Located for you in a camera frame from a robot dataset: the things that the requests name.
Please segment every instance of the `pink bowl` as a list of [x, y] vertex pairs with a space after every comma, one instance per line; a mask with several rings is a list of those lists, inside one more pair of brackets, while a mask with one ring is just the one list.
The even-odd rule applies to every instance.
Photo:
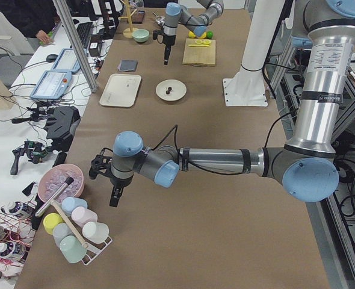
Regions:
[[81, 169], [74, 164], [59, 164], [47, 171], [41, 178], [39, 198], [46, 202], [68, 176], [71, 176], [74, 182], [56, 200], [61, 203], [66, 197], [79, 197], [84, 189], [84, 175]]

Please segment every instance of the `small green bowl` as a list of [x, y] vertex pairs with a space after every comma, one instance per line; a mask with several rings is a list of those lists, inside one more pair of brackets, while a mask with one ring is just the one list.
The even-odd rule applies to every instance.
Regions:
[[137, 29], [132, 33], [132, 37], [135, 39], [136, 42], [143, 43], [148, 40], [149, 32], [145, 29]]

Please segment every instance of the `person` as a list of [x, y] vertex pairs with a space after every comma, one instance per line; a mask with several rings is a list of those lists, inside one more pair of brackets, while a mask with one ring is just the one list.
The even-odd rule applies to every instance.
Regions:
[[39, 42], [48, 45], [48, 33], [58, 20], [52, 0], [0, 0], [0, 12], [36, 50]]

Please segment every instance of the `computer mouse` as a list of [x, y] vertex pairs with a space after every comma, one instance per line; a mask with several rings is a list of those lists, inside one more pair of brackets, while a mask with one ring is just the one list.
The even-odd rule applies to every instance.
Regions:
[[57, 59], [58, 55], [57, 54], [49, 54], [47, 57], [46, 57], [46, 62], [55, 62], [56, 59]]

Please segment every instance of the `light blue cup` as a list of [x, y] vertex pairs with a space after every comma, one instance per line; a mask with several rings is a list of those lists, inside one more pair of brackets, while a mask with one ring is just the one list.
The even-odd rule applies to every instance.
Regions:
[[72, 212], [77, 207], [88, 208], [88, 203], [84, 199], [80, 199], [79, 197], [66, 197], [61, 203], [61, 209], [63, 209], [64, 213], [68, 216], [72, 215]]
[[66, 237], [66, 236], [74, 236], [72, 230], [68, 227], [67, 224], [65, 223], [60, 223], [58, 224], [52, 232], [53, 238], [55, 239], [55, 243], [57, 247], [60, 246], [61, 241]]
[[60, 251], [69, 263], [77, 263], [83, 259], [87, 253], [79, 240], [75, 236], [66, 236], [60, 242]]

